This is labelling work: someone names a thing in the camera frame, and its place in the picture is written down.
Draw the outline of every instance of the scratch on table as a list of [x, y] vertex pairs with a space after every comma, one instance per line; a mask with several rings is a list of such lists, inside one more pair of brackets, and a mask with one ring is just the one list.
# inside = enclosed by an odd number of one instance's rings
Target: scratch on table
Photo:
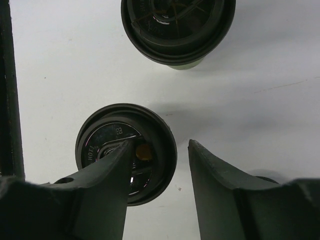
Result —
[[302, 84], [302, 83], [304, 83], [304, 82], [306, 82], [306, 81], [308, 81], [308, 79], [303, 80], [303, 81], [298, 81], [298, 82], [295, 82], [295, 83], [290, 83], [290, 84], [286, 84], [286, 85], [275, 86], [275, 87], [263, 89], [263, 90], [261, 90], [261, 91], [256, 91], [256, 92], [254, 92], [254, 93], [257, 94], [257, 93], [266, 92], [266, 91], [273, 90], [273, 89], [279, 89], [279, 88], [288, 87], [288, 86], [292, 86], [292, 85], [296, 85], [296, 84]]

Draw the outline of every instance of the black plastic lid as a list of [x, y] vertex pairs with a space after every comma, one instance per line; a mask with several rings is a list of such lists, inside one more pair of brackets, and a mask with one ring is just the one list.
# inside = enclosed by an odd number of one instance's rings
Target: black plastic lid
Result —
[[203, 58], [227, 34], [236, 0], [122, 0], [125, 31], [148, 58], [184, 65]]

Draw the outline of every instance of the white table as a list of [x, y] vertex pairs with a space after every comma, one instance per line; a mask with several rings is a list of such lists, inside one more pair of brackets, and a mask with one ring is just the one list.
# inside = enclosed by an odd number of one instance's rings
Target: white table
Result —
[[125, 240], [200, 239], [189, 139], [281, 183], [319, 176], [319, 9], [319, 0], [238, 0], [222, 43], [177, 71], [134, 48], [120, 0], [11, 0], [26, 179], [76, 172], [81, 125], [114, 103], [158, 113], [178, 147], [167, 190], [128, 208]]

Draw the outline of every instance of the black round object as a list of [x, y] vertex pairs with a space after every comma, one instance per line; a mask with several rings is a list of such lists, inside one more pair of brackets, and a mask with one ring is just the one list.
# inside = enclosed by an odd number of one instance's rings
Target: black round object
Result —
[[133, 45], [169, 66], [193, 63], [226, 36], [236, 0], [122, 0], [121, 16]]
[[158, 197], [169, 185], [177, 165], [177, 147], [169, 126], [151, 110], [134, 104], [106, 106], [81, 127], [75, 145], [78, 169], [105, 157], [123, 141], [134, 142], [128, 205]]

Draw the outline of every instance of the tabletop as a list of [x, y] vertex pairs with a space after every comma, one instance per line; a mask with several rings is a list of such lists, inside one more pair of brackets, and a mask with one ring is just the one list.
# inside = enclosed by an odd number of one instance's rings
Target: tabletop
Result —
[[11, 0], [26, 179], [42, 184], [76, 172], [80, 127], [115, 103], [156, 112], [178, 149], [167, 190], [128, 208], [125, 240], [200, 239], [189, 139], [255, 176], [318, 177], [320, 1], [236, 4], [218, 47], [178, 71], [131, 44], [119, 0]]

